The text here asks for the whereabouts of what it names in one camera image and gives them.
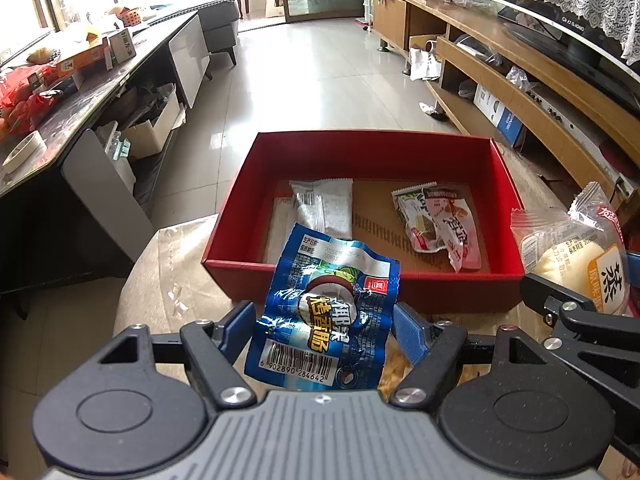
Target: tile floor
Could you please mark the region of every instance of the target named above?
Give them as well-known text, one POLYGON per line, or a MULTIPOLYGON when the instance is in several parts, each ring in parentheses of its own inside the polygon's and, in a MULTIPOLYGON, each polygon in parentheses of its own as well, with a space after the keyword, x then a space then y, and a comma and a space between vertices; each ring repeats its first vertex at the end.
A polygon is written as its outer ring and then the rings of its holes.
POLYGON ((457 131, 422 113, 434 99, 402 74, 404 59, 378 52, 355 20, 242 32, 233 67, 212 57, 195 106, 162 170, 154 227, 217 212, 258 131, 324 128, 457 131))
MULTIPOLYGON (((422 82, 404 59, 377 51, 353 20, 278 25, 243 32, 238 66, 212 58, 158 183, 156 228, 217 212, 258 131, 388 128, 454 132, 425 116, 422 82)), ((98 280, 34 295, 27 321, 0 311, 0 458, 7 473, 32 480, 44 462, 31 438, 31 413, 50 387, 111 336, 124 280, 98 280)))

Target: snack package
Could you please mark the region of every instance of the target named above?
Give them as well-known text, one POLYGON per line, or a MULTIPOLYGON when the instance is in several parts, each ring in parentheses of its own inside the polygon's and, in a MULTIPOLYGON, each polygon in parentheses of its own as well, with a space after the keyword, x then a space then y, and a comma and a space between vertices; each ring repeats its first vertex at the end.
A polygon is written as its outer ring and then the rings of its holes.
POLYGON ((478 270, 482 256, 476 224, 466 200, 455 189, 431 187, 423 193, 427 211, 446 244, 455 271, 478 270))
POLYGON ((331 178, 315 182, 290 181, 297 222, 315 231, 351 240, 353 180, 331 178))
POLYGON ((400 264, 358 241, 293 227, 244 373, 301 390, 376 388, 400 264))
POLYGON ((62 94, 60 90, 47 90, 31 94, 26 101, 20 101, 7 117, 8 132, 12 135, 22 135, 35 130, 62 94))
POLYGON ((437 253, 445 248, 445 243, 424 203, 422 190, 432 186, 436 186, 436 183, 403 187, 391 194, 398 216, 404 221, 404 231, 417 253, 437 253))
POLYGON ((588 184, 567 213, 513 210, 511 231, 525 272, 590 298, 605 314, 626 312, 630 285, 622 231, 600 184, 588 184))

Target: wooden cabinet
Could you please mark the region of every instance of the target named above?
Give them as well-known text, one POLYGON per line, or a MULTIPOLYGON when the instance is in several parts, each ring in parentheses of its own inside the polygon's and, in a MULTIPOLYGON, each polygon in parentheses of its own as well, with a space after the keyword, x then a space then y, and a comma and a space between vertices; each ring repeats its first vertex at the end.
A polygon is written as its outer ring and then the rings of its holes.
POLYGON ((409 50, 408 7, 403 0, 373 0, 375 33, 399 50, 409 50))

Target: sausage package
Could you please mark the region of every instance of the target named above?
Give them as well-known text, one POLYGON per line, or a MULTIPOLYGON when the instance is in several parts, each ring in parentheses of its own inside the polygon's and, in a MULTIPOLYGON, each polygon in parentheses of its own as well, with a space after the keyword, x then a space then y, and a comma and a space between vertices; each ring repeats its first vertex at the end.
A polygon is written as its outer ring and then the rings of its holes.
POLYGON ((588 184, 567 213, 513 210, 511 231, 525 272, 590 298, 605 314, 626 312, 630 284, 622 231, 600 184, 588 184))
POLYGON ((449 251, 456 272, 478 270, 482 256, 471 208, 455 189, 430 187, 423 190, 427 211, 449 251))
POLYGON ((436 183, 404 187, 391 194, 398 216, 404 222, 404 231, 417 253, 437 253, 446 247, 424 201, 423 189, 432 186, 436 183))
POLYGON ((293 227, 244 373, 300 390, 373 389, 385 362, 400 264, 358 241, 293 227))

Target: desk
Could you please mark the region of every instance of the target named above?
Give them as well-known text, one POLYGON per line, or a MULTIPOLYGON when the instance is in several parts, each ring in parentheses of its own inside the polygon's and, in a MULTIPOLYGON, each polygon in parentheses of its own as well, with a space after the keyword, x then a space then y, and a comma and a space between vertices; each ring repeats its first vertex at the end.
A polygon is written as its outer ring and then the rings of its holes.
MULTIPOLYGON (((186 102, 180 61, 172 57, 169 42, 195 25, 199 18, 192 12, 140 32, 134 37, 135 57, 87 78, 39 126, 45 145, 12 174, 0 170, 0 300, 14 301, 15 293, 32 288, 128 275, 154 233, 145 209, 174 133, 153 164, 146 159, 132 164, 136 171, 135 165, 145 162, 155 172, 152 182, 138 177, 136 188, 144 189, 134 188, 134 195, 144 197, 143 209, 87 128, 134 76, 158 85, 175 82, 186 102)), ((204 48, 196 60, 204 74, 209 57, 202 29, 200 37, 201 45, 185 48, 196 53, 204 48)), ((2 160, 19 141, 10 137, 0 144, 2 160)))

